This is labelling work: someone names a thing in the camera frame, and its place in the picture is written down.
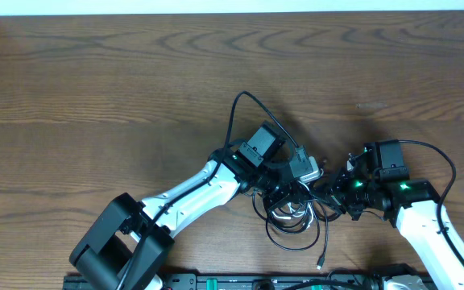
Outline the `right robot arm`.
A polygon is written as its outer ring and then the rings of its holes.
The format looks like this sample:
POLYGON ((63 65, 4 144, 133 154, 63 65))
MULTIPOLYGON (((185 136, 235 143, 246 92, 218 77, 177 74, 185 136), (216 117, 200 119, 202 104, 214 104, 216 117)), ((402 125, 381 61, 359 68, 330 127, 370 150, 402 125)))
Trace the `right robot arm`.
POLYGON ((464 242, 444 206, 452 188, 438 193, 425 179, 411 179, 401 139, 366 143, 346 166, 313 190, 319 202, 336 214, 357 221, 369 209, 410 243, 439 289, 464 289, 464 242))

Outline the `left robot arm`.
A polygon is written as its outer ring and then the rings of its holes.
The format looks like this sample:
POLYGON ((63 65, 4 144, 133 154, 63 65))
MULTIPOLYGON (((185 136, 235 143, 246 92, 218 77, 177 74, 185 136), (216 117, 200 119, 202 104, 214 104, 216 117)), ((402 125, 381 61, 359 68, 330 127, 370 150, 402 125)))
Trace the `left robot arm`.
POLYGON ((303 200, 321 177, 317 161, 293 145, 285 162, 275 162, 286 139, 264 122, 249 139, 228 142, 194 176, 164 193, 136 201, 115 197, 72 250, 69 262, 95 289, 161 289, 158 271, 174 238, 211 209, 257 189, 269 211, 303 200))

